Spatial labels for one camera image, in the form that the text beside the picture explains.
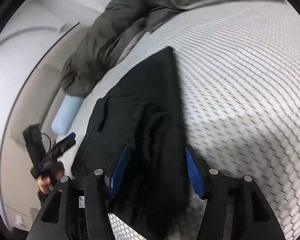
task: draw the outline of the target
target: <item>black cable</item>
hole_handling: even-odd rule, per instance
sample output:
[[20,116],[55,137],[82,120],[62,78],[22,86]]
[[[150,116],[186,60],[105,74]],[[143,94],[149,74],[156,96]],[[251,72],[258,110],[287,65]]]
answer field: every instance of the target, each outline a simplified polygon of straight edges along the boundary
[[41,134],[42,134],[42,135],[45,135],[46,137],[48,137],[49,142],[50,142],[50,146],[49,146],[49,150],[50,150],[50,149],[51,149],[51,139],[50,139],[49,135],[46,134],[46,133],[44,133],[44,132],[42,132]]

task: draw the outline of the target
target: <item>beige headboard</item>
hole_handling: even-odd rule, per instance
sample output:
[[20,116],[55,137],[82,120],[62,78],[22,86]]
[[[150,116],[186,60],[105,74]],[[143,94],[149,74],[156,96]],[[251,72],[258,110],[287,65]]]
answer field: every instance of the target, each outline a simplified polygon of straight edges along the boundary
[[[52,143],[57,137],[51,123],[64,97],[59,84],[61,70],[86,30],[77,25],[47,52],[25,82],[11,111],[0,159],[2,203],[10,226],[29,230],[36,215],[33,211],[40,209],[38,185],[30,174],[32,162],[22,132],[29,125],[39,123]],[[47,150],[49,141],[42,138]],[[23,219],[24,227],[16,224],[16,216]]]

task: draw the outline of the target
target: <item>white patterned mattress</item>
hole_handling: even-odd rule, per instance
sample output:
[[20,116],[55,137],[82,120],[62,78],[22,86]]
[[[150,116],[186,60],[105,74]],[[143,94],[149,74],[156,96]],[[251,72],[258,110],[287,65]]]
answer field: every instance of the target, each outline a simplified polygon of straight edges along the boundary
[[[66,174],[95,102],[133,66],[171,46],[178,61],[187,140],[218,170],[253,176],[286,239],[300,234],[300,16],[273,1],[228,2],[177,15],[146,33],[84,100],[69,132]],[[205,202],[191,196],[168,239],[195,239]],[[142,239],[110,215],[116,239]],[[231,220],[224,238],[229,238]]]

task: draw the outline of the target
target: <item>white wall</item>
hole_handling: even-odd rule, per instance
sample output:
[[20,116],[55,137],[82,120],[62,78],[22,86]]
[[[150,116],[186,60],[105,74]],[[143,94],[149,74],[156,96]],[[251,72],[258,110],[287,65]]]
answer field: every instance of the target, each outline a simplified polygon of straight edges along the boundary
[[[0,147],[13,103],[35,65],[63,35],[58,30],[78,21],[91,25],[109,1],[27,0],[7,23],[0,35]],[[1,194],[0,214],[7,225]]]

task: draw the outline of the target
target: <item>folded black garment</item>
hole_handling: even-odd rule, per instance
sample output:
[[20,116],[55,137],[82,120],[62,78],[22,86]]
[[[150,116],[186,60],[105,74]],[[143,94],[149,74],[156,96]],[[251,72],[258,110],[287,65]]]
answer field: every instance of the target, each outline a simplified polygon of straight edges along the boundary
[[164,239],[188,205],[185,141],[177,67],[167,47],[96,102],[72,174],[101,168],[110,177],[127,146],[129,162],[108,211],[146,239]]

